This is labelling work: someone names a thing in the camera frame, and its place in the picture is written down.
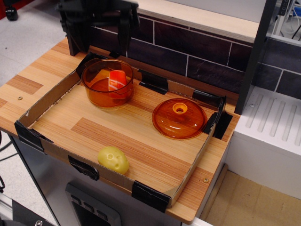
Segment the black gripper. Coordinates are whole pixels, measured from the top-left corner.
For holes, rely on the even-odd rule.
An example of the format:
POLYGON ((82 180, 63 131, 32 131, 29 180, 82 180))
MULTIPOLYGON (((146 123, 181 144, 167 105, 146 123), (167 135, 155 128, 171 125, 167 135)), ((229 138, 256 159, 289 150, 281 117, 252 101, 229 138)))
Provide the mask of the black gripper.
POLYGON ((125 54, 131 41, 131 27, 139 26, 138 3, 126 0, 61 0, 56 10, 62 27, 118 26, 118 39, 125 54))

